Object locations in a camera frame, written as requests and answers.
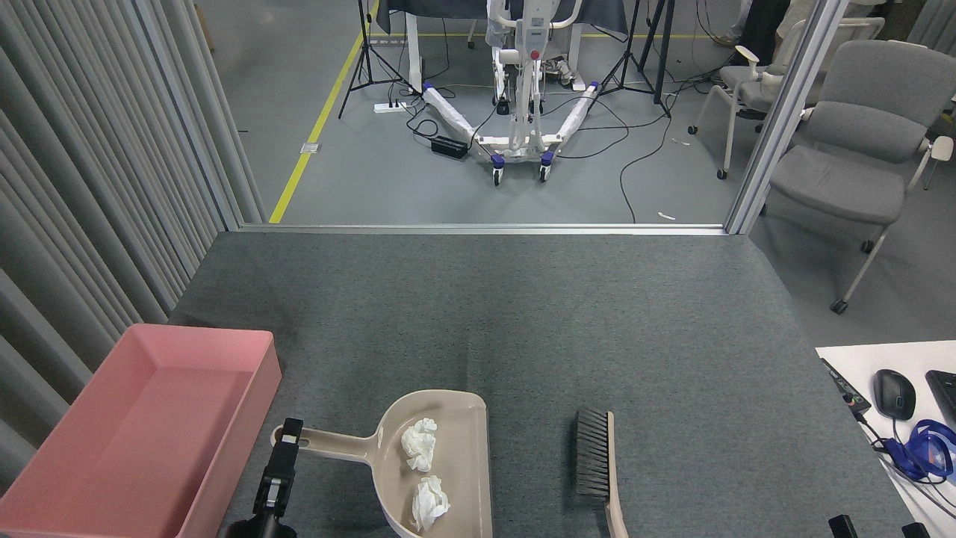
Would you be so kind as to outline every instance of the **black mouse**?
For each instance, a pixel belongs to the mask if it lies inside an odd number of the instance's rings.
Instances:
[[[909,420],[916,410],[916,391],[909,379],[895,370],[880,370],[873,379],[873,394],[881,415]]]

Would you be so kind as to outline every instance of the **crumpled tissue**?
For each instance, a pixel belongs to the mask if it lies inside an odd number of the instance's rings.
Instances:
[[[431,418],[423,418],[405,430],[402,434],[402,448],[409,456],[409,467],[423,473],[431,470],[431,460],[435,456],[434,432],[437,430],[438,424]]]
[[[415,530],[425,532],[435,520],[451,508],[448,496],[442,491],[442,480],[436,476],[424,477],[418,484],[415,498],[412,499],[412,523]]]

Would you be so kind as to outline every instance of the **office chair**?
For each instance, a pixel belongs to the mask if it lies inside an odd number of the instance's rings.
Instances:
[[[792,146],[773,171],[772,187],[810,208],[878,227],[860,245],[869,256],[853,283],[830,306],[836,314],[846,310],[926,162],[949,160],[952,139],[943,136],[931,144],[925,135],[954,92],[956,58],[910,43],[851,41],[836,51],[816,107],[803,112],[802,131],[813,146]],[[920,153],[922,158],[907,182],[878,165],[821,151],[820,145],[888,163]]]
[[[701,107],[701,111],[697,115],[697,121],[687,128],[687,133],[697,134],[697,127],[704,118],[704,113],[710,104],[710,98],[714,95],[719,95],[730,105],[727,144],[724,147],[724,165],[717,170],[719,179],[727,179],[727,171],[730,168],[730,151],[733,147],[733,127],[737,117],[748,120],[763,120],[767,112],[770,111],[777,95],[780,94],[783,76],[790,68],[790,62],[796,52],[800,37],[803,35],[803,27],[806,22],[801,20],[793,25],[793,28],[780,44],[780,49],[777,51],[773,63],[767,67],[758,68],[757,63],[760,58],[746,47],[738,45],[736,47],[737,52],[747,59],[749,65],[729,65],[721,68],[720,77],[726,87],[714,84],[710,88],[707,97],[704,99],[704,106]],[[814,87],[807,98],[808,104],[816,102],[820,86],[830,69],[830,62],[837,48],[847,41],[873,39],[882,30],[883,23],[883,19],[879,17],[844,18],[840,20],[839,28],[834,34],[827,55],[823,58],[823,63],[820,64]],[[759,133],[761,127],[762,125],[757,125],[755,130]]]
[[[909,43],[923,45],[934,51],[943,54],[956,56],[956,1],[954,0],[928,0],[920,10],[920,16],[917,17],[913,29],[906,38]],[[953,108],[956,103],[954,96],[952,103],[948,108]],[[951,123],[946,135],[950,135],[956,123]],[[923,190],[929,190],[929,184],[936,175],[936,164],[923,180]]]

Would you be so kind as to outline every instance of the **white desk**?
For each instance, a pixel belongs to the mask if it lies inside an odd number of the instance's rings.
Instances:
[[[873,374],[877,370],[884,368],[896,370],[909,379],[916,389],[916,412],[910,420],[897,423],[897,431],[903,441],[909,439],[910,430],[920,419],[932,418],[945,423],[939,406],[936,405],[933,392],[926,383],[925,375],[928,370],[956,371],[956,341],[818,347],[816,351],[870,403],[874,401]],[[880,415],[875,406],[867,411],[864,417],[881,436],[893,436],[892,420]],[[954,424],[947,424],[947,426],[952,428]],[[866,435],[870,438],[872,434],[866,431]],[[873,453],[873,457],[889,461],[889,456],[879,455],[876,452]],[[932,486],[914,484],[894,473],[890,467],[887,467],[887,475],[900,492],[913,518],[926,525],[930,536],[933,538],[956,536],[956,519],[947,515],[917,490],[919,488],[940,500],[950,511],[956,513],[956,508],[942,501]],[[937,487],[956,504],[956,485],[946,482]]]

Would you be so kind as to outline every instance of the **patient lift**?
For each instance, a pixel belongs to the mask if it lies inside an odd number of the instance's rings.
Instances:
[[[498,111],[511,112],[511,129],[508,136],[479,136],[458,110],[455,109],[431,84],[423,87],[424,100],[435,107],[442,118],[458,133],[465,136],[469,148],[491,162],[494,185],[501,185],[507,162],[540,161],[538,180],[548,180],[551,165],[557,150],[571,138],[581,126],[598,97],[598,83],[592,82],[577,98],[567,119],[555,134],[545,134],[541,129],[541,91],[544,84],[542,60],[552,30],[567,28],[574,24],[580,12],[581,2],[576,0],[571,16],[566,20],[552,22],[560,0],[525,0],[519,19],[506,17],[506,0],[488,0],[489,27],[513,32],[514,48],[492,46],[491,63],[494,70],[495,103]],[[515,77],[515,100],[509,102],[506,65],[517,69]]]

